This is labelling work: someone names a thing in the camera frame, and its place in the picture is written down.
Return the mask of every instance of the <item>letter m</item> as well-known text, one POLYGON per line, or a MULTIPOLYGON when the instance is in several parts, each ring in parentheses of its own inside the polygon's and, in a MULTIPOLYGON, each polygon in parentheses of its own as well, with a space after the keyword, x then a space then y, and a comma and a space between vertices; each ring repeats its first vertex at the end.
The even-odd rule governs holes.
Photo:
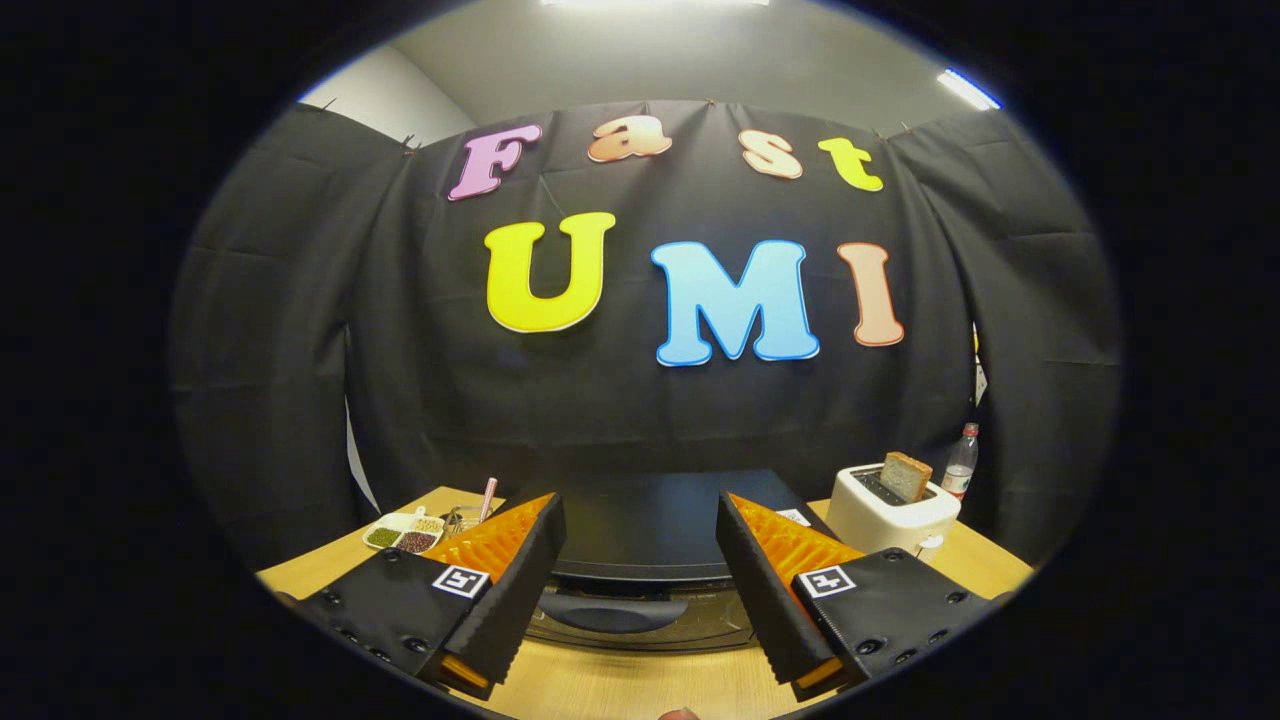
POLYGON ((658 363, 701 365, 710 359, 712 346, 698 332, 699 313, 731 360, 746 348, 756 314, 756 356, 804 360, 817 355, 818 338, 809 332, 800 287, 804 255, 804 247, 795 242, 765 240, 751 250, 742 279, 735 283, 700 242, 655 247, 653 263, 667 273, 667 342, 658 348, 658 363))

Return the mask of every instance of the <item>water bottle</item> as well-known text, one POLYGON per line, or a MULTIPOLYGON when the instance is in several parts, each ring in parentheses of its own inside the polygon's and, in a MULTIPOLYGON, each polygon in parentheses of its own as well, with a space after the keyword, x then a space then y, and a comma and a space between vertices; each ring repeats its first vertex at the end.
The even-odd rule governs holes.
POLYGON ((969 489, 969 478, 978 465, 978 423, 965 423, 960 442, 951 448, 947 457, 947 474, 942 478, 942 489, 963 500, 969 489))

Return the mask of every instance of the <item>black cloth backdrop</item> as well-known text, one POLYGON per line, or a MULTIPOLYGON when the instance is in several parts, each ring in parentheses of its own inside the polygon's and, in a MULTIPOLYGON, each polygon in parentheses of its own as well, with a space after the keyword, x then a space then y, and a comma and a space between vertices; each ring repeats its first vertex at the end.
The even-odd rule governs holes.
MULTIPOLYGON (((383 510, 433 487, 516 492, 535 473, 767 466, 806 498, 890 450, 941 477, 974 419, 977 323, 992 386, 961 519, 1030 562, 1074 523, 1103 460, 1120 328, 1105 254, 1066 183, 998 113, 881 140, 735 104, 623 102, 515 118, 412 155, 297 106, 232 172, 197 229, 174 300, 172 375, 192 474, 253 568, 367 521, 344 445, 346 395, 383 510), (658 117, 666 152, 598 164, 591 131, 658 117), (543 137, 492 193, 445 200, 472 137, 536 123, 543 137), (804 176, 753 170, 737 135, 787 138, 804 176), (845 183, 817 143, 872 154, 879 192, 845 183), (570 274, 566 215, 608 211, 604 287, 562 332, 522 334, 488 313, 493 229, 536 220, 530 286, 570 274), (806 250, 820 352, 664 368, 667 242, 707 245, 736 281, 755 243, 806 250), (864 347, 835 249, 873 242, 902 342, 864 347)), ((759 333, 759 319, 751 337, 759 333)))

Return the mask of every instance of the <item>yellow letter u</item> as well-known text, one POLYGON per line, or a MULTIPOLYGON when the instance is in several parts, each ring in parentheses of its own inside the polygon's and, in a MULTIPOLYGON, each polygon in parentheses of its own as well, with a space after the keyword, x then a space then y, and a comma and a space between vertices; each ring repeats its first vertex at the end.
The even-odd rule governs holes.
POLYGON ((562 331, 595 310, 604 284, 604 231, 613 227, 611 213, 580 213, 561 220, 570 236, 568 287, 558 297, 535 297, 529 290, 534 243, 543 237, 541 223, 503 225, 484 238, 489 249, 489 314, 498 324, 518 333, 562 331))

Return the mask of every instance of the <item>bottle label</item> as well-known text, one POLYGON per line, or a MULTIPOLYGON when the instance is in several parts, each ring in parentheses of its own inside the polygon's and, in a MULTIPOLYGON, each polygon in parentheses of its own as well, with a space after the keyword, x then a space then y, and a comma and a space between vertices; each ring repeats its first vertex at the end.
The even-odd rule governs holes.
POLYGON ((969 470, 968 473, 963 470, 952 471, 952 469, 948 468, 946 475, 942 477, 942 489, 960 497, 966 489, 969 489, 970 478, 973 478, 973 470, 969 470))

